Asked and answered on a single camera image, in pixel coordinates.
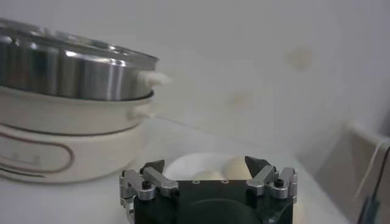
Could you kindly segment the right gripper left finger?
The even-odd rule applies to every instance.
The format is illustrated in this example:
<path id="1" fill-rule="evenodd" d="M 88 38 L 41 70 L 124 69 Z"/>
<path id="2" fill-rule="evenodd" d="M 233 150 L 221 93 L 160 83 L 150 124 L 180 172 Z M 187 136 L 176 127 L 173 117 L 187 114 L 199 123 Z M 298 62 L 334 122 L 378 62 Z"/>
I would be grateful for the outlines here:
<path id="1" fill-rule="evenodd" d="M 123 170 L 119 176 L 119 195 L 122 200 L 137 197 L 141 201 L 156 198 L 157 194 L 168 198 L 179 195 L 179 182 L 166 178 L 162 172 L 165 160 L 146 163 L 138 172 Z"/>

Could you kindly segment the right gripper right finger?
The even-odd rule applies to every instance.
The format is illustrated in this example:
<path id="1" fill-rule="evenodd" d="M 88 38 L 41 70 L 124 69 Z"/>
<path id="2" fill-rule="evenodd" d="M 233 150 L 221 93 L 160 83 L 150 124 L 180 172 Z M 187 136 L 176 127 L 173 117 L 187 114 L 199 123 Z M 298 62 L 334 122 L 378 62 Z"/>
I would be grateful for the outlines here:
<path id="1" fill-rule="evenodd" d="M 251 179 L 246 185 L 254 190 L 257 197 L 268 191 L 272 198 L 284 200 L 291 197 L 297 200 L 297 172 L 292 167 L 285 167 L 281 172 L 265 159 L 245 156 L 244 162 Z"/>

